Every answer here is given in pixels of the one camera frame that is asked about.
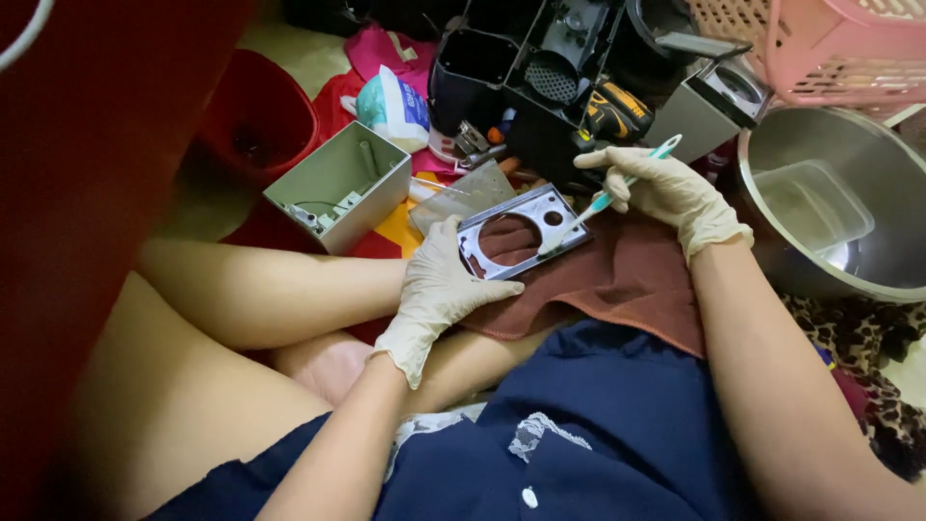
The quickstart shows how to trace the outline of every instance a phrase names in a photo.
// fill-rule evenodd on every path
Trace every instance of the gloved hand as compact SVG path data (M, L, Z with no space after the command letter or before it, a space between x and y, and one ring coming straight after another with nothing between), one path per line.
M372 354L388 351L395 366L417 389L431 343L452 324L476 308L519 295L520 282L485 281L470 274L460 262L455 215L431 226L415 251L402 283L402 303L386 332L376 339Z
M629 205L670 224L679 231L685 260L709 244L738 234L753 245L752 228L736 220L736 211L707 180L681 161L649 158L651 149L609 146L575 159L577 168L610 167L605 191L614 197L611 206L626 213ZM631 189L624 175L640 178Z

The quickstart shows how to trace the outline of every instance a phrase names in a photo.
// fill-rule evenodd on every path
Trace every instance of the white button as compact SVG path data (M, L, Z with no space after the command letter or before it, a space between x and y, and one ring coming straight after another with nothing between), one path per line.
M531 487L521 491L521 498L524 500L524 503L527 504L528 508L537 508L537 494L533 493Z

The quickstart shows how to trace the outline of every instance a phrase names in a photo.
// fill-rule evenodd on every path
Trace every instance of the white lace trim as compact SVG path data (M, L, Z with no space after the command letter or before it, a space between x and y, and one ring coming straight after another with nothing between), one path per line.
M485 409L484 402L459 407L453 411L447 411L446 413L414 414L409 416L408 419L399 426L398 430L395 431L393 448L389 452L389 463L386 465L386 477L382 482L385 483L389 481L389 478L393 476L395 456L398 455L399 449L402 448L402 445L408 441L409 438L416 434L431 434L446 429L451 425L463 421L464 418L475 423L476 420L479 419L482 409Z
M518 424L518 428L515 430L515 438L512 439L511 444L508 445L508 450L524 460L524 463L530 463L531 453L537 448L537 445L540 444L540 438L544 436L544 432L547 430L551 430L589 451L592 449L592 446L589 445L587 441L581 437L572 436L570 433L559 428L557 424L553 423L553 420L546 417L546 414L534 413Z

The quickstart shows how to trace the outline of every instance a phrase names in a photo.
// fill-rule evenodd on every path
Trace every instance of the toothbrush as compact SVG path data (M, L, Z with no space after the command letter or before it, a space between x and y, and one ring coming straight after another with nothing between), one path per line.
M682 140L681 134L678 134L675 137L672 137L669 141L660 145L659 148L657 148L656 150L653 150L653 152L649 155L649 157L665 159L666 156L672 151L673 148L675 148L676 145L679 144L681 140ZM633 176L627 176L624 178L624 181L627 183L627 186L630 187L634 183L637 182L637 178ZM611 206L611 202L613 200L614 198L608 195L607 193L598 196L598 198L594 200L592 205L589 206L588 209L584 211L582 215L579 216L578 219L571 222L570 224L563 225L560 231L554 233L548 239L546 239L544 243L540 246L540 249L537 250L537 255L539 257L543 257L544 255L549 255L553 253L554 251L556 251L557 248L559 248L563 244L563 240L566 238L566 234L572 231L572 229L578 226L579 224L582 224L583 222L587 221L593 215L596 215L601 210L604 210L605 208Z

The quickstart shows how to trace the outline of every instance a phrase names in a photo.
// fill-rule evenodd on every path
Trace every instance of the stainless steel bowl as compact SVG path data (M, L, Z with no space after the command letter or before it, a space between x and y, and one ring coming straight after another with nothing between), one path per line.
M754 172L805 159L830 163L875 221L826 258L784 229L753 182ZM740 134L739 166L733 205L756 230L753 251L775 286L814 298L926 300L926 161L889 129L839 108L780 108Z

